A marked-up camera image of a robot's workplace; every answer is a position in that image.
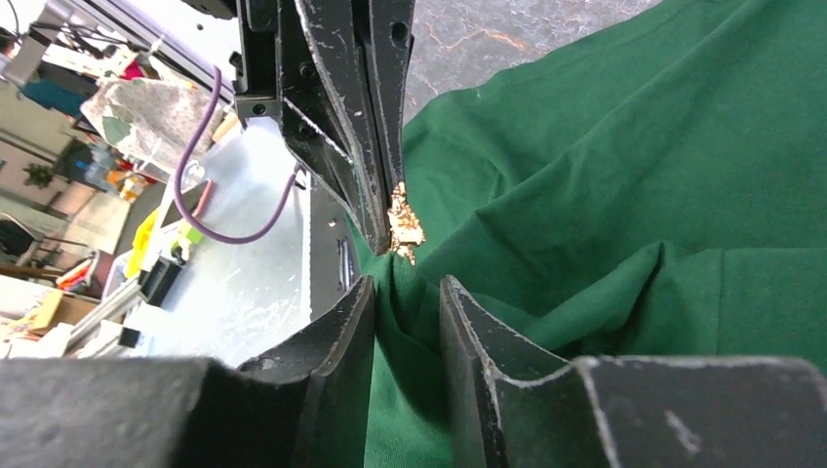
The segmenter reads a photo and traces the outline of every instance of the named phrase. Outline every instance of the chair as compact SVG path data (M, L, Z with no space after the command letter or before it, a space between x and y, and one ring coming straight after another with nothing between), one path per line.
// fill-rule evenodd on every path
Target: chair
M16 266L27 266L27 265L30 265L30 264L35 263L36 261L38 261L38 260L35 259L35 255L37 254L38 251L44 251L44 252L47 252L49 254L58 254L59 250L57 249L57 246L59 246L60 244L68 244L68 245L80 246L80 247L89 247L86 244L81 243L81 242L67 241L65 239L59 239L59 238L56 238L56 237L47 236L45 233L43 233L41 231L38 231L37 229L26 226L25 224L23 224L22 222L17 220L15 217L13 217L13 216L11 216L10 214L7 214L7 213L0 213L0 220L9 220L9 221L13 222L20 229L22 229L26 234L28 234L29 237L31 237L31 243L29 244L29 247L26 250L26 252L22 253L20 256L18 256L17 260L15 260L15 265ZM53 250L45 249L43 247L44 241L55 242L56 247Z

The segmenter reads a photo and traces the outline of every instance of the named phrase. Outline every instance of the gold foil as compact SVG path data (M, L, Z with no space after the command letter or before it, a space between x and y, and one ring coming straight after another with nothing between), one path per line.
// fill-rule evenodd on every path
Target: gold foil
M407 258L411 265L415 265L414 247L425 242L425 232L419 225L419 219L411 209L411 205L408 204L404 182L399 182L393 189L388 218L390 219L390 250Z

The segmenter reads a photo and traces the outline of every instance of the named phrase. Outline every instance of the gray tabletop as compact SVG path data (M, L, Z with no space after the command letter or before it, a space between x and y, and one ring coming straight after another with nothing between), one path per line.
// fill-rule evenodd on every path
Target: gray tabletop
M405 118L438 94L482 84L656 1L419 0ZM205 164L217 183L205 221L228 234L268 220L294 164L275 124L261 125ZM263 239L199 245L163 304L166 331L151 354L210 355L234 366L299 330L311 309L327 310L341 294L335 262L344 225L324 194L295 190Z

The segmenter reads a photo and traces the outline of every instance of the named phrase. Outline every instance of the green plant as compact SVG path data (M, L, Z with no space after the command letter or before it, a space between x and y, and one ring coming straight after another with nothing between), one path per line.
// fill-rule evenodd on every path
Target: green plant
M52 179L55 178L55 173L52 172L52 168L45 164L31 163L26 166L23 171L28 174L28 178L23 185L34 185L40 189L48 187L49 184L52 183Z

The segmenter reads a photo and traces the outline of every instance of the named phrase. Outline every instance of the green cloth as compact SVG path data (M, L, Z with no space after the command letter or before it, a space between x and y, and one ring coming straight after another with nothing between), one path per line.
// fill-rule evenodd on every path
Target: green cloth
M665 0L405 129L428 242L371 257L367 466L452 466L439 283L545 349L827 369L827 8Z

